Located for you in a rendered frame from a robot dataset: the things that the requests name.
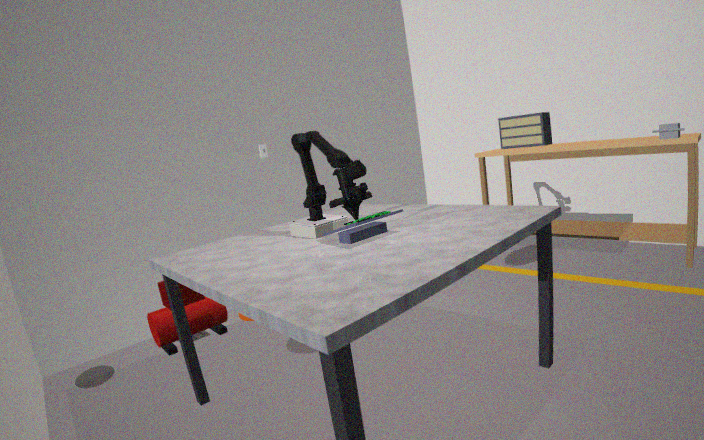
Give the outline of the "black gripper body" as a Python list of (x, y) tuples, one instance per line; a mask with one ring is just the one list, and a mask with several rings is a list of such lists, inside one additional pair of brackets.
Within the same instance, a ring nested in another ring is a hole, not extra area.
[(362, 201), (362, 200), (365, 200), (365, 199), (368, 199), (368, 198), (371, 198), (371, 197), (372, 197), (371, 192), (368, 191), (368, 192), (366, 192), (366, 194), (363, 194), (363, 195), (361, 195), (361, 196), (351, 195), (352, 197), (349, 197), (349, 199), (348, 199), (348, 196), (347, 196), (347, 193), (346, 193), (346, 186), (347, 186), (347, 185), (349, 185), (349, 187), (353, 187), (353, 186), (356, 185), (356, 183), (353, 183), (353, 181), (349, 181), (349, 182), (345, 182), (345, 183), (340, 184), (340, 188), (338, 188), (338, 189), (341, 190), (343, 197), (330, 201), (330, 203), (329, 203), (330, 208), (334, 208), (334, 207), (337, 207), (337, 206), (339, 206), (339, 205), (344, 205), (344, 206), (345, 206), (345, 205), (347, 205), (347, 204), (351, 204), (351, 203), (354, 203), (354, 202)]

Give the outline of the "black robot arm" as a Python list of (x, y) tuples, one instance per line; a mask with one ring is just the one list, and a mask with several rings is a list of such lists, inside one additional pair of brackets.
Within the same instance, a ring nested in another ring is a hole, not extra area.
[[(309, 208), (310, 218), (307, 220), (318, 221), (326, 219), (326, 217), (323, 217), (321, 206), (325, 205), (326, 191), (325, 186), (318, 182), (316, 176), (310, 155), (311, 143), (326, 155), (327, 161), (333, 168), (338, 168), (334, 170), (333, 175), (337, 175), (339, 185), (366, 175), (366, 166), (359, 159), (353, 161), (344, 151), (333, 148), (317, 131), (294, 134), (291, 142), (300, 155), (299, 158), (307, 182), (307, 197), (303, 203), (304, 208)], [(368, 190), (366, 183), (360, 183), (360, 186), (346, 186), (348, 198), (352, 197), (351, 195), (361, 196), (366, 194), (366, 190)]]

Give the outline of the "grey switch panel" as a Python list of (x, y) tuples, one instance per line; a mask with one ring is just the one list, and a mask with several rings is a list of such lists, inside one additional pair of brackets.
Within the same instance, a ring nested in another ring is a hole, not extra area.
[[(395, 212), (384, 211), (384, 212), (376, 213), (372, 216), (369, 215), (367, 217), (360, 218), (356, 221), (351, 221), (351, 222), (345, 223), (344, 225), (346, 225), (346, 226), (340, 227), (340, 228), (333, 230), (333, 231), (330, 231), (330, 232), (323, 233), (322, 236), (329, 235), (329, 234), (332, 234), (335, 232), (339, 232), (339, 231), (342, 231), (342, 230), (345, 230), (348, 228), (352, 228), (352, 227), (355, 227), (355, 226), (358, 226), (361, 224), (365, 224), (365, 223), (368, 223), (368, 222), (371, 222), (374, 220), (378, 220), (378, 219), (381, 219), (381, 218), (384, 218), (387, 216), (391, 216), (391, 215), (394, 215), (394, 214), (397, 214), (400, 212), (404, 212), (403, 209), (395, 211)], [(348, 230), (339, 232), (338, 236), (339, 236), (340, 243), (353, 244), (358, 241), (361, 241), (361, 240), (364, 240), (364, 239), (367, 239), (367, 238), (370, 238), (370, 237), (373, 237), (373, 236), (376, 236), (376, 235), (379, 235), (379, 234), (382, 234), (385, 232), (387, 232), (386, 222), (374, 221), (374, 222), (371, 222), (371, 223), (368, 223), (365, 225), (361, 225), (361, 226), (358, 226), (358, 227), (355, 227), (352, 229), (348, 229)]]

